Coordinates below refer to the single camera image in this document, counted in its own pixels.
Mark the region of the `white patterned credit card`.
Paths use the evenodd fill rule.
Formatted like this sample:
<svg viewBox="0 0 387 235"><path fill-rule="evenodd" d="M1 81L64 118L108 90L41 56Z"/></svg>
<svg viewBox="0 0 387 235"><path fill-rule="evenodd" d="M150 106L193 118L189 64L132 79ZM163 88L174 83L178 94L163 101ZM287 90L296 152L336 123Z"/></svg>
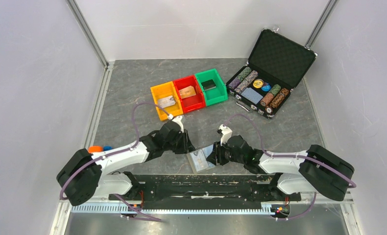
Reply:
<svg viewBox="0 0 387 235"><path fill-rule="evenodd" d="M203 150L197 150L189 154L193 168L196 172L200 172L209 168Z"/></svg>

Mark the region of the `grey card holder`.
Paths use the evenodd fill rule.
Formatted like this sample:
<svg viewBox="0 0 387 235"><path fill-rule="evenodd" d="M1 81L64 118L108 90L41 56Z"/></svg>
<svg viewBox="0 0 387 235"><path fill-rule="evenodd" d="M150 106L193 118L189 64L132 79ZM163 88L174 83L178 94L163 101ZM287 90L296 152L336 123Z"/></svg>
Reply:
<svg viewBox="0 0 387 235"><path fill-rule="evenodd" d="M206 160L212 153L213 145L187 153L188 162L194 174L199 174L203 171L216 167L213 163Z"/></svg>

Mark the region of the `tan card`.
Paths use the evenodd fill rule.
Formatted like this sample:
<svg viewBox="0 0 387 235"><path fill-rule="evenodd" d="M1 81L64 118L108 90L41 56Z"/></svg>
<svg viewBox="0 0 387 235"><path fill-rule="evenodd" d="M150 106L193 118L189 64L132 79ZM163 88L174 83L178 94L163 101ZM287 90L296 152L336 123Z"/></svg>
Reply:
<svg viewBox="0 0 387 235"><path fill-rule="evenodd" d="M195 88L193 86L187 86L179 90L181 99L189 98L196 95Z"/></svg>

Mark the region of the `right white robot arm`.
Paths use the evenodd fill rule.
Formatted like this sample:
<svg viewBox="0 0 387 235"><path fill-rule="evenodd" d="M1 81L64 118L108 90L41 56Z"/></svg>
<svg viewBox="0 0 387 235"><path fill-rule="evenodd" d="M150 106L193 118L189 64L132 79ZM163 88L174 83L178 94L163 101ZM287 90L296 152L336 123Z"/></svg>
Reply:
<svg viewBox="0 0 387 235"><path fill-rule="evenodd" d="M352 181L354 167L317 144L300 152L278 153L252 148L238 135L224 143L215 142L206 160L214 165L236 162L253 174L275 174L274 183L268 187L275 200L294 193L316 192L342 201L347 190L356 187Z"/></svg>

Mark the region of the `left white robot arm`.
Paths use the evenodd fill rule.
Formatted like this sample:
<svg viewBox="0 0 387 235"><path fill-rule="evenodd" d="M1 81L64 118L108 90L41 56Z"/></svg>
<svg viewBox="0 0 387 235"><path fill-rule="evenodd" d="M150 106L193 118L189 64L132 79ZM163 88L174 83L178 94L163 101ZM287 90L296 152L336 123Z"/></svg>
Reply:
<svg viewBox="0 0 387 235"><path fill-rule="evenodd" d="M61 187L59 198L78 206L94 196L110 194L135 199L140 187L131 173L115 171L129 165L141 164L159 158L164 152L186 154L195 150L188 131L180 123L166 122L131 144L116 149L90 153L77 150L56 176Z"/></svg>

